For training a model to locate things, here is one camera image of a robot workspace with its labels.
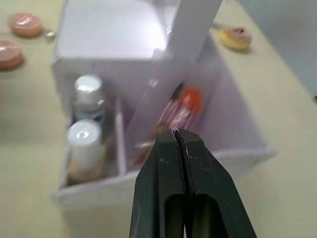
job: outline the white bottle cap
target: white bottle cap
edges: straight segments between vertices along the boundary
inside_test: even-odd
[[[101,159],[101,126],[93,120],[80,120],[67,132],[71,159],[82,171],[91,170]]]
[[[95,104],[102,99],[102,81],[95,75],[83,75],[75,82],[77,100],[83,104]]]

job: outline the small plastic bottle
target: small plastic bottle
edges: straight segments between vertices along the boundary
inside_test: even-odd
[[[94,75],[83,75],[76,80],[75,90],[75,121],[92,119],[103,126],[105,99],[102,92],[102,80]]]
[[[101,178],[105,158],[100,125],[93,120],[76,122],[67,132],[67,142],[70,149],[69,179],[81,183]]]

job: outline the round compact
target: round compact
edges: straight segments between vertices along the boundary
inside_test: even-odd
[[[40,19],[32,13],[20,12],[9,17],[11,31],[22,37],[36,37],[43,31]]]
[[[71,159],[81,171],[90,171],[101,159],[101,126],[93,120],[80,120],[67,132]]]
[[[0,40],[0,69],[12,69],[23,63],[21,47],[8,40]]]
[[[94,75],[80,76],[75,82],[78,101],[83,104],[95,104],[102,98],[102,80]]]
[[[220,33],[222,44],[234,50],[244,50],[251,44],[251,34],[240,27],[226,27]]]

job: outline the table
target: table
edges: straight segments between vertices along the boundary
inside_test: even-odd
[[[38,14],[55,30],[62,0],[11,0],[1,15]],[[317,200],[317,106],[292,70],[235,1],[222,4],[215,23],[238,25],[253,34],[251,49],[222,47],[211,29],[252,113],[279,155],[236,182],[259,238],[314,237]],[[62,214],[50,201],[56,189],[65,118],[50,73],[53,46],[44,38],[0,35],[23,46],[27,61],[0,73],[0,237],[128,237],[125,205]]]

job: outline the donut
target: donut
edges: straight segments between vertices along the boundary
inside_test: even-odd
[[[22,37],[35,37],[43,31],[40,19],[32,13],[25,12],[11,15],[9,27],[14,34]]]
[[[251,34],[242,27],[222,28],[220,37],[224,46],[238,51],[249,47],[252,41]]]
[[[8,40],[0,40],[0,69],[12,69],[23,62],[21,47]]]

